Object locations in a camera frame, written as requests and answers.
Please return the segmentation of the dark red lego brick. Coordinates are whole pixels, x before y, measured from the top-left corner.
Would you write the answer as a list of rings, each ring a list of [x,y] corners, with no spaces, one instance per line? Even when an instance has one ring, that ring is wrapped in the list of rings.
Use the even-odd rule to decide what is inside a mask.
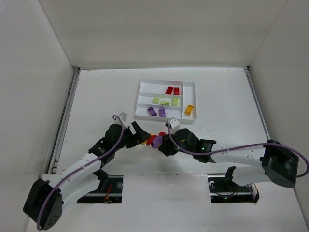
[[[157,135],[152,135],[147,141],[146,141],[146,145],[150,146],[153,143],[153,140],[157,138]]]

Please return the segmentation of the purple rounded lego piece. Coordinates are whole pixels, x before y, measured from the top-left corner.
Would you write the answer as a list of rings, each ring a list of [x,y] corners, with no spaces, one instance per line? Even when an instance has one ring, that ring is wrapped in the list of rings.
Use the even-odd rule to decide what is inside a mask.
[[[152,141],[152,148],[158,149],[162,145],[162,143],[163,143],[163,137],[162,136],[157,136]]]

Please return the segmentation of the purple patterned lego brick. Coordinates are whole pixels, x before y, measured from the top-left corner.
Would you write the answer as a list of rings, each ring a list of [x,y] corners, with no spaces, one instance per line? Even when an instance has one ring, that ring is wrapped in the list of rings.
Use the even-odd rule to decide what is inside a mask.
[[[150,114],[150,116],[157,116],[157,113],[156,113],[156,111],[154,110],[153,107],[149,107],[149,108],[147,109],[147,111],[148,111],[148,113]]]

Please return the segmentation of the purple tan lego piece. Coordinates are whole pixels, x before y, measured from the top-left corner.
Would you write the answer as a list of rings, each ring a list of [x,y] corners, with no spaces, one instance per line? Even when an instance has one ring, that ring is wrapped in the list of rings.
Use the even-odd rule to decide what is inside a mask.
[[[166,117],[166,111],[164,108],[159,108],[158,112],[160,117]]]

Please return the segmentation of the light green square lego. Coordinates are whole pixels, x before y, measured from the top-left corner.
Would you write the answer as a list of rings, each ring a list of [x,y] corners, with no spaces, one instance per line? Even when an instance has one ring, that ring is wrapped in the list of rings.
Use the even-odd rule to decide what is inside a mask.
[[[159,104],[160,99],[158,97],[154,97],[152,100],[152,104]]]

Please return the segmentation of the light green wedge lego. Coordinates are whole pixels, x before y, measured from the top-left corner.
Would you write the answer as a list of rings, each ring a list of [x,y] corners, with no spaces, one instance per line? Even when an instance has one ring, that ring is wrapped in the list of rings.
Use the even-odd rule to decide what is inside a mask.
[[[169,106],[169,101],[161,101],[160,104],[165,105],[165,106]]]

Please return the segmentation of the yellow striped lego brick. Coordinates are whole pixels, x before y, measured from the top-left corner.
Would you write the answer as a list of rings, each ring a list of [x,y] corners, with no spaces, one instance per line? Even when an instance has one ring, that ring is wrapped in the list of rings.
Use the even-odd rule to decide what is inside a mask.
[[[194,109],[194,106],[189,104],[185,110],[185,114],[187,116],[190,116],[192,114],[193,109]]]

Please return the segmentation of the light green lego piece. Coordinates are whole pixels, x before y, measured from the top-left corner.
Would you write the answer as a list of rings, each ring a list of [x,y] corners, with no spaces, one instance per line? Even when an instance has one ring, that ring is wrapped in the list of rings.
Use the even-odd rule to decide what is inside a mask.
[[[178,107],[178,103],[179,103],[179,98],[172,98],[172,102],[171,102],[172,106]]]

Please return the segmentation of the small red lego brick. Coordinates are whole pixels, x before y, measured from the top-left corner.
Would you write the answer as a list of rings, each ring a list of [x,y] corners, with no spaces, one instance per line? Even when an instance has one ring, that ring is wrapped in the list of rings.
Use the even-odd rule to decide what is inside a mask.
[[[180,95],[180,88],[179,88],[179,87],[175,87],[175,88],[173,89],[173,94],[174,94],[174,95]]]

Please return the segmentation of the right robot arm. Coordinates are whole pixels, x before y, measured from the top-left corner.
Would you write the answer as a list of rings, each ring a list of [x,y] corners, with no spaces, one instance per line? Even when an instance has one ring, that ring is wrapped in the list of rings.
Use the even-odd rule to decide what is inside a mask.
[[[193,156],[202,163],[232,163],[226,171],[225,181],[238,186],[272,182],[278,186],[294,188],[299,158],[288,148],[269,140],[258,146],[243,145],[240,149],[222,145],[215,140],[197,138],[189,129],[180,129],[163,136],[162,142],[153,142],[165,156],[178,152]]]

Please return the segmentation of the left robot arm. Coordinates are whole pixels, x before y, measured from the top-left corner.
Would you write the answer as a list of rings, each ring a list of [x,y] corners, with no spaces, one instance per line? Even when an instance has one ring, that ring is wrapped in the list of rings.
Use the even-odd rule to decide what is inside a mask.
[[[101,180],[107,177],[102,167],[118,150],[135,147],[151,137],[137,122],[132,122],[132,127],[135,132],[123,121],[110,125],[104,137],[75,164],[53,179],[39,178],[33,183],[23,212],[36,223],[37,230],[46,231],[53,227],[64,208],[88,192],[86,188],[97,189]]]

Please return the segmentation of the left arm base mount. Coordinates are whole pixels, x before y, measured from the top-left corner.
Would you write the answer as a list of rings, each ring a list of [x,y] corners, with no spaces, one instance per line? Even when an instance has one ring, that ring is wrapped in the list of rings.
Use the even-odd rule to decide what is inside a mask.
[[[123,175],[109,175],[103,170],[95,172],[100,180],[98,187],[83,197],[77,203],[79,204],[116,204],[122,203]]]

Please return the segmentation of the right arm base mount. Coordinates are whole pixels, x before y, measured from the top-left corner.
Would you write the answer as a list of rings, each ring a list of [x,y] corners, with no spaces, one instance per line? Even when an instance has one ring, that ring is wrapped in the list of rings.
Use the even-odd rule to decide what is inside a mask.
[[[257,203],[260,199],[256,184],[239,186],[232,182],[232,171],[235,166],[228,168],[225,175],[213,174],[208,176],[211,203]]]

